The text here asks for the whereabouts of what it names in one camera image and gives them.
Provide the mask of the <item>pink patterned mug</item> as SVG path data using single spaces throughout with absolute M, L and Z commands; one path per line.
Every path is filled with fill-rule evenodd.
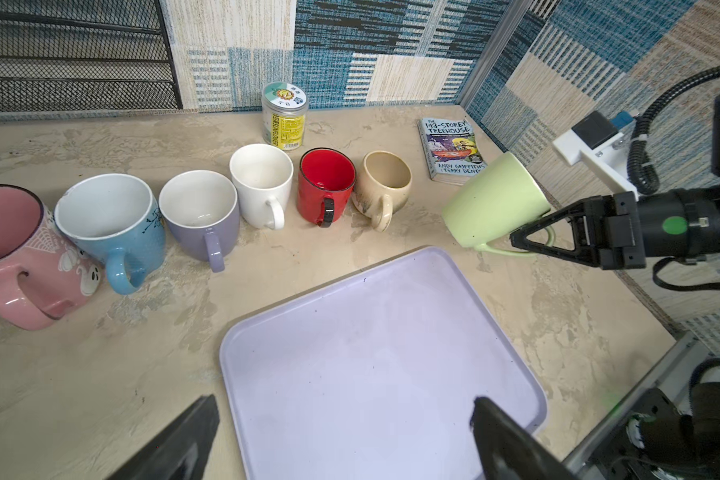
M 50 327 L 87 303 L 103 276 L 35 193 L 0 184 L 0 317 L 29 331 Z

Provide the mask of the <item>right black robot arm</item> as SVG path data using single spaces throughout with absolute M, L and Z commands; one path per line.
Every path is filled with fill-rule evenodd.
M 711 171 L 720 177 L 720 94 L 714 100 Z M 660 277 L 671 263 L 694 265 L 720 253 L 720 185 L 674 189 L 641 198 L 632 193 L 579 200 L 530 222 L 513 246 L 603 270 L 643 268 L 654 283 L 677 292 L 720 291 L 720 282 L 675 285 Z M 689 374 L 683 413 L 656 388 L 595 447 L 591 462 L 607 479 L 720 479 L 720 357 Z

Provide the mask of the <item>red mug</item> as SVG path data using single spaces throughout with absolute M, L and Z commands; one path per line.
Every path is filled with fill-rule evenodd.
M 301 216 L 328 228 L 348 205 L 356 183 L 354 163 L 338 150 L 320 147 L 305 152 L 298 170 L 297 210 Z

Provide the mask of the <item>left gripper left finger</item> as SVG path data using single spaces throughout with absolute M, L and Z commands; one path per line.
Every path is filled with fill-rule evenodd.
M 109 479 L 202 479 L 219 423 L 216 397 L 200 396 Z

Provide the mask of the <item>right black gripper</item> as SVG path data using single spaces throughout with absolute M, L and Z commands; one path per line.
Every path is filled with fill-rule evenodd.
M 555 245 L 554 225 L 562 221 L 570 227 L 572 249 Z M 603 270 L 646 267 L 638 203 L 632 192 L 579 200 L 521 226 L 509 239 L 513 247 L 526 252 Z

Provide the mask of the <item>blue flowered mug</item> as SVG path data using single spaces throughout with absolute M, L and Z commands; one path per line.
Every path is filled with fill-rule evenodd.
M 136 292 L 166 257 L 166 234 L 158 202 L 138 177 L 108 173 L 69 188 L 54 209 L 58 229 L 102 263 L 120 295 Z

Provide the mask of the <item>white mug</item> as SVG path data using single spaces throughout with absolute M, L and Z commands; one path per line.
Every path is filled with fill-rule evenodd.
M 257 229 L 283 229 L 294 175 L 290 157 L 271 145 L 250 144 L 232 154 L 229 169 L 245 221 Z

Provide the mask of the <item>lavender mug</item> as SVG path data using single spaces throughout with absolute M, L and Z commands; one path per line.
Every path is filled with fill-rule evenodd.
M 208 262 L 213 272 L 222 272 L 240 228 L 239 197 L 232 181 L 210 170 L 184 172 L 163 186 L 158 203 L 183 251 Z

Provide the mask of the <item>light green mug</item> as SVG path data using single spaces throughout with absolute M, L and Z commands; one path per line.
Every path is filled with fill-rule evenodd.
M 506 152 L 452 196 L 442 210 L 442 218 L 450 234 L 464 248 L 531 257 L 531 252 L 498 249 L 490 243 L 541 218 L 551 209 L 532 175 L 515 155 Z

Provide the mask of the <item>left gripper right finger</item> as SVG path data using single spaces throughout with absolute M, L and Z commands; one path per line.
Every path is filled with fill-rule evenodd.
M 488 397 L 476 397 L 470 419 L 485 479 L 575 479 Z

